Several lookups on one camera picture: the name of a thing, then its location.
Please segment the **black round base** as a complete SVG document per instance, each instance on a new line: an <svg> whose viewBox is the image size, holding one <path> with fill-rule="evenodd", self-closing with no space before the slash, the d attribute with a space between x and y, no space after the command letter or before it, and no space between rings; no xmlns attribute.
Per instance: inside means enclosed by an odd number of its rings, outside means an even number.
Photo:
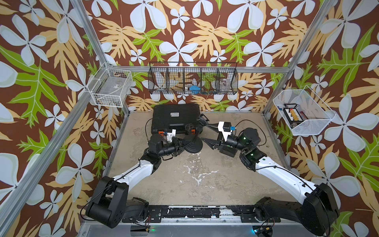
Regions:
<svg viewBox="0 0 379 237"><path fill-rule="evenodd" d="M203 148L202 140L198 137L194 138L184 149L191 154L199 153Z"/></svg>

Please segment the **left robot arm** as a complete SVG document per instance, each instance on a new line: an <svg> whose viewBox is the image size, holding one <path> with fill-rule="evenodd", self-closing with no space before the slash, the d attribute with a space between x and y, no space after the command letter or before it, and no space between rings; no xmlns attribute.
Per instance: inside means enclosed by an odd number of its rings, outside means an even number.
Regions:
<svg viewBox="0 0 379 237"><path fill-rule="evenodd" d="M145 222L149 219L149 203L141 198L128 199L129 191L161 165L164 156L174 158L181 154L197 135L184 139L173 137L171 142L162 135L154 134L148 142L138 163L124 173L99 181L91 200L85 205L86 221L97 221L109 228L116 227L122 220Z"/></svg>

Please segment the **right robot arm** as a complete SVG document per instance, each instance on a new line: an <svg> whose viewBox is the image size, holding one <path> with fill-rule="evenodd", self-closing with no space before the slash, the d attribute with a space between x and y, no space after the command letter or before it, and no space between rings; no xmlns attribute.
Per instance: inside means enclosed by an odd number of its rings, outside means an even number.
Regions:
<svg viewBox="0 0 379 237"><path fill-rule="evenodd" d="M295 201L280 201L271 197L260 199L254 207L254 216L259 221L281 218L302 224L316 236L328 237L332 224L340 213L332 189L326 184L315 184L277 164L266 153L259 150L261 141L258 131L248 127L235 135L236 127L220 121L200 123L218 133L217 139L203 138L211 149L234 157L239 152L243 165L251 171L265 176L286 190Z"/></svg>

